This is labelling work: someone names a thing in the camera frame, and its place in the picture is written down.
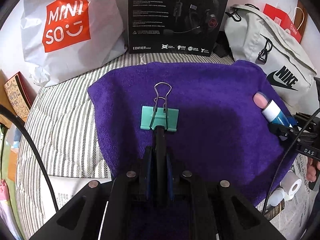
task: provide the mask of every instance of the striped bedding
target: striped bedding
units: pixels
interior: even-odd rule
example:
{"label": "striped bedding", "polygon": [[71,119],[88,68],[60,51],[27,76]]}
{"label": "striped bedding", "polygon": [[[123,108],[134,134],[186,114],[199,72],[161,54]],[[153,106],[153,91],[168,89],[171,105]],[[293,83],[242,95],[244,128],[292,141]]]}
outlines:
{"label": "striped bedding", "polygon": [[[26,128],[49,175],[110,178],[110,169],[99,149],[94,109],[87,88],[112,69],[153,61],[233,63],[231,57],[219,58],[215,54],[202,57],[125,53],[101,68],[56,86],[41,88],[31,108]],[[16,197],[20,221],[27,238],[44,224],[40,175],[36,158],[27,141],[22,138],[17,165]]]}

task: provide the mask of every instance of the white string handle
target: white string handle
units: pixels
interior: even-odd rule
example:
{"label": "white string handle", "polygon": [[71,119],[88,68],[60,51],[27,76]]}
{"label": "white string handle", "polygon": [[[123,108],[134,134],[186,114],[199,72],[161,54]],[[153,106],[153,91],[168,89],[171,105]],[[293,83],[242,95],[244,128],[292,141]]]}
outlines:
{"label": "white string handle", "polygon": [[292,19],[291,19],[292,22],[294,21],[294,18],[296,17],[297,9],[300,9],[300,10],[302,11],[302,14],[303,14],[302,22],[301,22],[300,26],[299,26],[298,29],[297,29],[297,31],[298,31],[298,30],[300,29],[301,25],[302,25],[303,22],[304,22],[304,12],[303,12],[303,10],[302,10],[300,7],[296,7],[296,8],[294,9],[294,15],[293,15],[293,17],[292,17]]}

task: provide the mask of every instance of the miniso bag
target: miniso bag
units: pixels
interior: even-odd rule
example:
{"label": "miniso bag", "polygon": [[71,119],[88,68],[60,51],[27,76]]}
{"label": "miniso bag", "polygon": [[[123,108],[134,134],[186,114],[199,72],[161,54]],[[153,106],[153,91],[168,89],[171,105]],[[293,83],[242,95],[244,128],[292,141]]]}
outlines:
{"label": "miniso bag", "polygon": [[296,105],[316,76],[301,45],[251,5],[234,5],[227,15],[225,33],[234,59],[257,64],[282,100]]}
{"label": "miniso bag", "polygon": [[34,83],[56,85],[123,54],[116,0],[24,0],[21,38]]}

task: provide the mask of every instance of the metal screw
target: metal screw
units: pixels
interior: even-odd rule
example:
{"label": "metal screw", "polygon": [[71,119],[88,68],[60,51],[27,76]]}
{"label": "metal screw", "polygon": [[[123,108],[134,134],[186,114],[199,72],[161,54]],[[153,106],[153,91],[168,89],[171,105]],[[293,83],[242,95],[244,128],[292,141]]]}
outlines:
{"label": "metal screw", "polygon": [[89,182],[89,187],[94,188],[94,187],[97,187],[98,184],[99,184],[99,182],[97,182],[96,180],[92,180]]}
{"label": "metal screw", "polygon": [[230,182],[227,180],[222,180],[222,181],[220,181],[220,185],[221,185],[221,187],[229,187]]}
{"label": "metal screw", "polygon": [[182,173],[182,175],[185,176],[185,177],[191,177],[192,176],[192,172],[191,171],[184,171]]}
{"label": "metal screw", "polygon": [[134,171],[128,171],[127,172],[127,177],[128,178],[134,178],[137,175],[137,173],[135,173]]}

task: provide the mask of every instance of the headset box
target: headset box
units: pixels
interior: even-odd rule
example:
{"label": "headset box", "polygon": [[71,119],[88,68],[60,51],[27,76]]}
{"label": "headset box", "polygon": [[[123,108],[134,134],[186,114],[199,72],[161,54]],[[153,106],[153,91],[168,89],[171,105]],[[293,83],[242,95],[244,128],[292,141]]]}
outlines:
{"label": "headset box", "polygon": [[227,2],[129,0],[129,52],[210,56]]}

